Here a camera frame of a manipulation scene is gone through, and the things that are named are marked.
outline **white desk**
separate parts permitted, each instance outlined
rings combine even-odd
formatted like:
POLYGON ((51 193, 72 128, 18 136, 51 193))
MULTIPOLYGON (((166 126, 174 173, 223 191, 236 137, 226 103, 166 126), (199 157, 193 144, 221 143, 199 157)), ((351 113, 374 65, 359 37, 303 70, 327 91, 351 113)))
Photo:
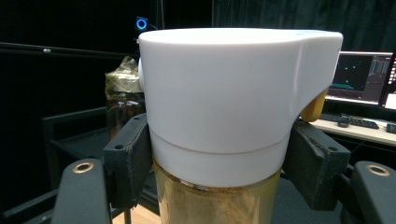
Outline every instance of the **white desk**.
POLYGON ((369 129, 359 126, 349 125, 347 128, 338 127, 336 122, 318 119, 311 122, 312 125, 327 133, 336 133, 343 136, 359 138, 379 144, 396 147, 396 134, 387 133, 386 127, 379 126, 379 129, 369 129))

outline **monitor screen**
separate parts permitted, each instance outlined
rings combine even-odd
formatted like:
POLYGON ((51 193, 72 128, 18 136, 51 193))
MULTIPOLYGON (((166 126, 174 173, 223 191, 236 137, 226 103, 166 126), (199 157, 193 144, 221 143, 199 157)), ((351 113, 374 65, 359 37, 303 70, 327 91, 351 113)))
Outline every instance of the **monitor screen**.
POLYGON ((327 100, 380 105, 391 52, 341 51, 327 100))
POLYGON ((396 54, 390 62, 388 69, 387 80, 385 81, 385 88, 381 98, 381 106, 387 109, 396 109, 396 54))

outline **bottle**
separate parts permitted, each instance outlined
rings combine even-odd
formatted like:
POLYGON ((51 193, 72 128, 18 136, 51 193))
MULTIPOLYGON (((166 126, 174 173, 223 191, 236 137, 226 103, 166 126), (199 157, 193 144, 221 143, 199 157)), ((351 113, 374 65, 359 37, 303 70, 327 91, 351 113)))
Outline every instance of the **bottle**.
POLYGON ((134 116, 146 112, 137 62, 126 56, 113 72, 106 73, 106 120, 111 140, 134 116))

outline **keyboard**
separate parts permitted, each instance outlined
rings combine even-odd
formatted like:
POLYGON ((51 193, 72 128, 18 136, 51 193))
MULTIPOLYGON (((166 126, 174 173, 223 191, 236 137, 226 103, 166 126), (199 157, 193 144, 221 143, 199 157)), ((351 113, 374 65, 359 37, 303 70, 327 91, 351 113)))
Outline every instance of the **keyboard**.
POLYGON ((396 133, 396 124, 387 124, 387 133, 396 133))
MULTIPOLYGON (((319 119, 324 119, 327 121, 338 122, 342 116, 341 115, 334 115, 334 114, 321 114, 319 119)), ((370 129, 379 129, 378 125, 375 122, 365 119, 357 119, 353 117, 349 117, 350 125, 360 126, 363 128, 370 128, 370 129)))

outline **glass jar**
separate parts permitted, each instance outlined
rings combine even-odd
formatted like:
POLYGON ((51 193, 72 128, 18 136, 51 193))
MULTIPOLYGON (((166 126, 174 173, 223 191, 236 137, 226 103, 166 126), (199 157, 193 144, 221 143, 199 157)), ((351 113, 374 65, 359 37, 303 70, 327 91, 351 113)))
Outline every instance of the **glass jar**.
POLYGON ((162 224, 270 223, 280 170, 238 188, 195 185, 166 172, 154 161, 162 224))
POLYGON ((106 101, 108 137, 111 140, 134 116, 146 113, 143 92, 112 91, 106 101))

